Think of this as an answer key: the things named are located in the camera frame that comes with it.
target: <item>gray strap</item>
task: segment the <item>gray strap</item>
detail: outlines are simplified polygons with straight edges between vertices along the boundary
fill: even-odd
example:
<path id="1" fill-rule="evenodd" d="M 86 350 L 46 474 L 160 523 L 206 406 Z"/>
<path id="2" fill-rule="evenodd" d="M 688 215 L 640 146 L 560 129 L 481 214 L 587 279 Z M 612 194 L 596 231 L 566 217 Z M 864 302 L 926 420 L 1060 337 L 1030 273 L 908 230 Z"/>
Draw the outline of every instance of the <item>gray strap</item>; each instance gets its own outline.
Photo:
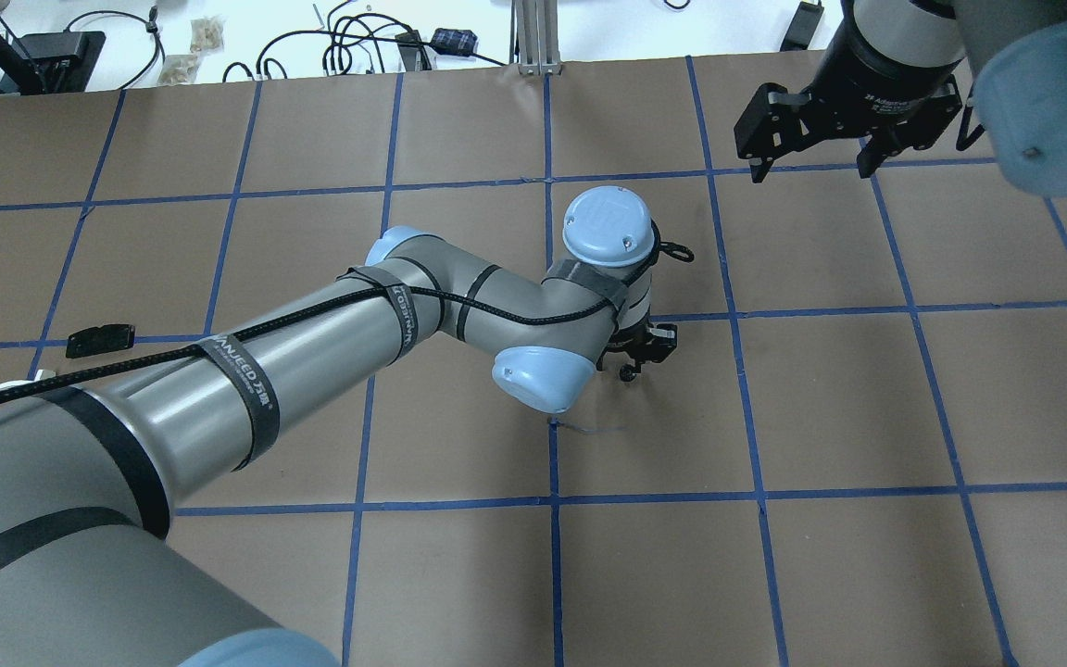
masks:
<path id="1" fill-rule="evenodd" d="M 402 329 L 402 346 L 397 350 L 397 358 L 402 359 L 418 345 L 418 309 L 414 306 L 414 292 L 407 283 L 397 275 L 376 266 L 359 266 L 351 270 L 349 277 L 364 280 L 365 283 L 379 284 L 385 288 L 385 298 L 394 306 L 397 323 Z"/>
<path id="2" fill-rule="evenodd" d="M 250 442 L 250 452 L 245 460 L 234 469 L 241 470 L 269 451 L 275 440 L 278 440 L 278 398 L 266 371 L 233 334 L 220 333 L 200 340 L 196 346 L 204 350 L 204 354 L 237 387 L 237 393 L 241 394 L 241 400 L 245 403 L 245 411 L 250 414 L 254 439 Z"/>
<path id="3" fill-rule="evenodd" d="M 580 287 L 586 287 L 590 291 L 604 297 L 611 304 L 611 307 L 620 311 L 620 304 L 628 298 L 628 287 L 619 277 L 610 277 L 606 273 L 601 273 L 595 267 L 577 260 L 559 260 L 547 270 L 542 283 L 552 277 L 567 280 Z"/>

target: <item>light blue cap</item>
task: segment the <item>light blue cap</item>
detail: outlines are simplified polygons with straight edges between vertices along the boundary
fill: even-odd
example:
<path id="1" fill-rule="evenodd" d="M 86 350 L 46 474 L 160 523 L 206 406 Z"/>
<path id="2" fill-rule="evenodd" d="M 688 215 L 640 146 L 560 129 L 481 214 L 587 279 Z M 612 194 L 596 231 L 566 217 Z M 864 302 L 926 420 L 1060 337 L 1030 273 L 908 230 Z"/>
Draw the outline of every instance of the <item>light blue cap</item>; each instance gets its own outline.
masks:
<path id="1" fill-rule="evenodd" d="M 551 414 L 570 410 L 593 375 L 595 364 L 584 355 L 539 346 L 501 350 L 492 366 L 505 393 Z"/>
<path id="2" fill-rule="evenodd" d="M 1067 197 L 1067 21 L 990 59 L 974 82 L 974 108 L 1012 185 Z"/>
<path id="3" fill-rule="evenodd" d="M 379 264 L 389 253 L 394 252 L 398 245 L 403 242 L 414 239 L 415 236 L 435 236 L 433 234 L 428 234 L 426 232 L 419 232 L 417 228 L 404 227 L 403 225 L 398 225 L 398 227 L 386 228 L 385 234 L 382 234 L 381 239 L 373 241 L 372 249 L 368 249 L 368 256 L 365 257 L 365 266 L 373 266 Z"/>
<path id="4" fill-rule="evenodd" d="M 579 260 L 604 267 L 632 266 L 653 252 L 649 206 L 626 187 L 599 186 L 567 207 L 562 241 Z"/>
<path id="5" fill-rule="evenodd" d="M 340 667 L 331 651 L 287 629 L 259 629 L 223 638 L 179 667 Z"/>

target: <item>grid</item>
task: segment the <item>grid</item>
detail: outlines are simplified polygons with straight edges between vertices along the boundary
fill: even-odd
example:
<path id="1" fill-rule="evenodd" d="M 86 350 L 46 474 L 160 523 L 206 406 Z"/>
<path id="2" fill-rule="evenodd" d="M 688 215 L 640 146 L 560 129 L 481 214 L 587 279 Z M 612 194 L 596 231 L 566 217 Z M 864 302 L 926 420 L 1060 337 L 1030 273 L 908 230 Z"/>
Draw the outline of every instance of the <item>grid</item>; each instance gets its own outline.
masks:
<path id="1" fill-rule="evenodd" d="M 495 498 L 463 498 L 449 499 L 449 502 L 367 502 L 365 499 L 365 485 L 367 485 L 369 434 L 371 434 L 372 414 L 375 403 L 375 379 L 368 380 L 367 397 L 364 404 L 364 420 L 362 428 L 360 465 L 356 469 L 356 490 L 354 502 L 347 503 L 322 503 L 322 504 L 291 504 L 291 506 L 240 506 L 240 507 L 187 507 L 178 510 L 181 517 L 217 517 L 217 515 L 274 515 L 274 514 L 312 514 L 313 512 L 348 512 L 352 517 L 351 542 L 348 545 L 348 588 L 347 600 L 345 600 L 344 616 L 344 645 L 343 663 L 348 664 L 351 651 L 352 626 L 356 607 L 356 582 L 359 582 L 360 554 L 362 541 L 362 523 L 365 512 L 381 511 L 437 511 L 456 509 L 483 509 L 500 507 L 550 507 L 551 510 L 551 582 L 552 582 L 552 619 L 554 620 L 554 656 L 557 667 L 568 663 L 568 655 L 564 647 L 563 635 L 563 586 L 562 586 L 562 536 L 560 536 L 560 508 L 568 506 L 586 506 L 586 504 L 637 504 L 637 503 L 688 503 L 688 502 L 753 502 L 759 507 L 759 531 L 762 540 L 762 558 L 765 566 L 767 581 L 767 592 L 770 604 L 771 624 L 776 633 L 776 655 L 779 664 L 789 664 L 789 647 L 786 642 L 786 632 L 784 632 L 784 616 L 782 605 L 783 582 L 779 582 L 776 573 L 776 561 L 774 554 L 774 539 L 769 524 L 768 503 L 776 499 L 816 499 L 816 498 L 865 498 L 865 497 L 893 497 L 893 496 L 956 496 L 966 515 L 966 527 L 969 530 L 970 541 L 973 549 L 973 557 L 977 562 L 982 578 L 983 591 L 986 594 L 986 604 L 994 625 L 994 633 L 999 638 L 1000 651 L 1002 651 L 1005 664 L 1018 664 L 1014 653 L 1014 647 L 1008 640 L 1007 629 L 1005 629 L 1002 612 L 999 603 L 994 584 L 991 578 L 989 567 L 987 567 L 986 551 L 984 551 L 983 539 L 978 531 L 978 524 L 974 518 L 974 510 L 971 498 L 975 495 L 985 494 L 1024 494 L 1024 493 L 1047 493 L 1047 491 L 1067 491 L 1067 481 L 1024 481 L 1024 482 L 990 482 L 990 485 L 970 485 L 966 481 L 965 470 L 960 457 L 954 445 L 952 428 L 949 414 L 945 413 L 943 394 L 937 382 L 935 363 L 930 353 L 930 346 L 924 334 L 920 316 L 923 313 L 966 313 L 984 312 L 984 309 L 1036 309 L 1036 308 L 1067 308 L 1066 300 L 1051 301 L 1016 301 L 1016 303 L 950 303 L 950 304 L 920 304 L 915 300 L 908 273 L 903 265 L 902 251 L 896 241 L 896 234 L 893 231 L 892 220 L 887 210 L 883 190 L 881 190 L 880 179 L 871 178 L 871 187 L 875 197 L 875 205 L 880 212 L 881 222 L 887 237 L 887 242 L 892 254 L 892 260 L 901 282 L 903 299 L 905 303 L 901 305 L 871 306 L 871 307 L 826 307 L 826 308 L 787 308 L 787 309 L 754 309 L 754 312 L 742 312 L 736 307 L 735 291 L 732 279 L 728 270 L 728 253 L 724 247 L 724 236 L 722 228 L 722 215 L 720 215 L 719 193 L 716 189 L 716 177 L 728 174 L 744 174 L 746 168 L 716 169 L 712 158 L 711 140 L 707 136 L 706 118 L 703 110 L 702 92 L 699 90 L 699 79 L 695 73 L 694 60 L 687 57 L 686 70 L 689 75 L 690 90 L 692 92 L 694 113 L 698 118 L 700 143 L 702 143 L 702 156 L 704 169 L 687 171 L 662 171 L 641 173 L 609 173 L 609 174 L 586 174 L 586 176 L 555 176 L 554 158 L 552 157 L 552 90 L 554 80 L 545 79 L 543 85 L 543 125 L 544 125 L 544 173 L 541 178 L 520 178 L 520 179 L 498 179 L 498 180 L 450 180 L 440 182 L 420 182 L 420 185 L 397 185 L 394 182 L 395 160 L 397 160 L 397 134 L 398 117 L 402 108 L 403 79 L 397 77 L 394 86 L 393 115 L 389 123 L 389 153 L 388 165 L 386 165 L 385 179 L 381 186 L 348 186 L 348 187 L 315 187 L 315 189 L 301 190 L 270 190 L 250 191 L 242 189 L 242 177 L 245 173 L 246 160 L 250 156 L 250 141 L 254 134 L 255 121 L 257 117 L 259 100 L 261 100 L 262 83 L 255 84 L 253 94 L 253 105 L 250 109 L 249 125 L 245 128 L 244 140 L 242 140 L 241 160 L 238 163 L 237 176 L 232 191 L 228 193 L 203 193 L 189 195 L 169 195 L 169 197 L 144 197 L 144 198 L 113 198 L 101 200 L 95 197 L 98 179 L 101 177 L 101 169 L 106 164 L 109 155 L 110 144 L 113 141 L 118 118 L 123 113 L 123 106 L 126 102 L 127 94 L 122 92 L 117 96 L 117 102 L 110 120 L 109 130 L 102 144 L 100 156 L 96 161 L 92 182 L 84 200 L 61 201 L 61 202 L 37 202 L 29 204 L 1 204 L 0 211 L 5 210 L 43 210 L 43 208 L 78 208 L 76 228 L 73 239 L 67 247 L 60 279 L 57 282 L 51 296 L 51 303 L 47 307 L 46 319 L 37 338 L 26 340 L 0 340 L 0 349 L 22 348 L 33 349 L 34 354 L 29 367 L 29 375 L 33 375 L 35 368 L 41 363 L 41 355 L 47 348 L 64 347 L 67 342 L 61 338 L 51 337 L 52 321 L 57 307 L 60 304 L 60 297 L 64 291 L 65 280 L 68 270 L 73 265 L 77 253 L 78 241 L 81 238 L 81 231 L 84 228 L 86 217 L 97 207 L 126 207 L 136 204 L 152 204 L 166 202 L 194 202 L 194 201 L 227 201 L 228 213 L 226 215 L 224 232 L 221 236 L 219 253 L 216 258 L 216 269 L 213 271 L 211 292 L 208 297 L 207 316 L 203 331 L 198 333 L 171 333 L 160 334 L 160 336 L 141 336 L 137 338 L 139 343 L 181 343 L 190 342 L 201 336 L 207 336 L 212 332 L 213 318 L 221 290 L 221 279 L 223 277 L 226 250 L 228 250 L 229 234 L 234 227 L 234 217 L 237 204 L 246 198 L 267 197 L 297 197 L 306 194 L 334 194 L 334 193 L 380 193 L 383 197 L 383 210 L 381 229 L 385 231 L 389 226 L 389 204 L 394 193 L 412 190 L 432 189 L 462 189 L 462 187 L 478 186 L 526 186 L 530 182 L 541 181 L 544 187 L 545 198 L 545 261 L 551 265 L 552 254 L 554 254 L 554 221 L 552 220 L 552 188 L 558 182 L 588 182 L 622 180 L 636 181 L 647 179 L 672 179 L 672 178 L 704 178 L 707 186 L 708 198 L 714 216 L 714 234 L 717 256 L 719 257 L 720 280 L 726 299 L 726 311 L 723 313 L 670 313 L 670 315 L 656 316 L 663 321 L 699 321 L 717 320 L 727 321 L 732 331 L 733 364 L 737 376 L 738 390 L 740 390 L 740 408 L 744 413 L 744 420 L 747 432 L 748 452 L 750 459 L 750 472 L 752 472 L 752 490 L 738 491 L 707 491 L 707 493 L 668 493 L 668 494 L 609 494 L 609 495 L 563 495 L 559 493 L 559 464 L 558 464 L 558 431 L 559 423 L 551 422 L 546 427 L 547 474 L 550 475 L 550 494 L 523 497 L 495 497 Z M 937 160 L 907 160 L 893 161 L 883 169 L 908 169 L 908 168 L 935 168 L 935 165 L 957 165 L 957 164 L 991 164 L 993 160 L 989 158 L 973 159 L 937 159 Z M 816 164 L 816 165 L 777 165 L 775 172 L 800 172 L 800 171 L 838 171 L 854 170 L 853 164 Z M 1062 240 L 1064 250 L 1067 253 L 1067 228 L 1064 225 L 1063 217 L 1057 211 L 1054 203 L 1046 200 L 1045 206 L 1049 210 L 1051 220 L 1055 225 L 1055 232 Z M 947 448 L 949 460 L 953 473 L 953 483 L 944 486 L 923 486 L 923 487 L 881 487 L 881 488 L 828 488 L 828 489 L 775 489 L 766 485 L 765 474 L 760 461 L 760 451 L 757 442 L 757 428 L 754 428 L 754 411 L 752 406 L 752 383 L 745 364 L 744 347 L 740 338 L 740 322 L 754 318 L 810 318 L 810 317 L 848 317 L 861 315 L 906 315 L 913 328 L 917 346 L 920 351 L 920 360 L 923 363 L 923 370 L 927 377 L 933 404 L 935 404 L 937 420 L 940 424 L 941 434 L 944 436 L 944 446 Z"/>

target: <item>velcro strap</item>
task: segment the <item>velcro strap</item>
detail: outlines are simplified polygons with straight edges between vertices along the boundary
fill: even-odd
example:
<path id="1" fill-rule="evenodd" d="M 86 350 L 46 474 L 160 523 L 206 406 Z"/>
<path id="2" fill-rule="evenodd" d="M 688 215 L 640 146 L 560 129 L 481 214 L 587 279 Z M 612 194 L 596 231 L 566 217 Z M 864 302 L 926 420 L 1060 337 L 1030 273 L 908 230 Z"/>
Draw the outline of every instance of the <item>velcro strap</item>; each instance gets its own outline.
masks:
<path id="1" fill-rule="evenodd" d="M 397 323 L 402 330 L 402 345 L 398 348 L 394 361 L 402 359 L 418 345 L 418 309 L 414 306 L 414 292 L 411 291 L 410 285 L 389 271 L 378 269 L 376 266 L 355 267 L 348 277 L 356 277 L 385 288 L 385 298 L 389 300 L 391 306 L 394 306 Z"/>
<path id="2" fill-rule="evenodd" d="M 269 451 L 274 446 L 275 440 L 278 440 L 278 398 L 274 394 L 274 387 L 270 385 L 270 378 L 266 376 L 266 371 L 233 334 L 217 334 L 196 342 L 196 346 L 200 346 L 204 354 L 217 364 L 217 368 L 228 377 L 237 393 L 241 394 L 245 411 L 250 414 L 250 428 L 254 436 L 250 442 L 250 452 L 245 456 L 245 460 L 234 469 L 241 470 L 252 460 Z"/>
<path id="3" fill-rule="evenodd" d="M 611 304 L 616 312 L 620 311 L 620 305 L 628 298 L 628 287 L 619 277 L 610 277 L 606 273 L 601 273 L 595 267 L 584 264 L 579 260 L 559 260 L 547 270 L 542 283 L 552 277 L 568 280 L 568 282 L 586 287 Z"/>

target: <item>white floor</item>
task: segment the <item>white floor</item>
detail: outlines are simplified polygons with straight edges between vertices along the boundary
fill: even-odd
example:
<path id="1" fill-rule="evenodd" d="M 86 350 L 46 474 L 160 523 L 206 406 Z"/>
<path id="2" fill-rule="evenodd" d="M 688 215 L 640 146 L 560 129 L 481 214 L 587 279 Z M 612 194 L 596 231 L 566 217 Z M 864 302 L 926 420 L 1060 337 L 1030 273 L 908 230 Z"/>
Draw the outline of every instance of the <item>white floor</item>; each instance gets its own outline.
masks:
<path id="1" fill-rule="evenodd" d="M 754 53 L 778 50 L 784 30 L 799 0 L 691 0 L 689 7 L 673 11 L 662 0 L 559 0 L 559 47 L 563 60 L 639 60 L 670 55 Z M 825 0 L 822 25 L 812 49 L 825 49 L 842 20 L 842 7 Z M 283 0 L 159 0 L 159 25 L 166 53 L 187 53 L 191 18 L 224 18 L 224 50 L 203 60 L 196 83 L 220 81 L 225 65 L 242 60 L 252 67 L 258 52 L 275 35 L 321 27 L 335 5 Z M 120 0 L 13 0 L 3 18 L 16 34 L 57 32 L 70 18 L 92 10 L 122 10 L 145 16 L 147 1 Z M 436 27 L 472 30 L 479 35 L 478 51 L 508 60 L 509 0 L 355 0 L 341 14 L 380 12 L 397 17 L 430 38 Z M 153 43 L 144 28 L 129 18 L 94 17 L 77 29 L 107 34 L 106 49 L 97 63 L 90 90 L 118 88 L 134 76 L 152 54 Z M 327 46 L 321 35 L 285 38 L 270 51 L 291 77 L 322 76 L 320 54 Z M 382 45 L 386 68 L 401 68 L 397 48 Z M 359 59 L 364 54 L 356 50 Z M 477 67 L 474 60 L 439 57 L 436 68 Z M 156 84 L 160 65 L 137 82 Z"/>

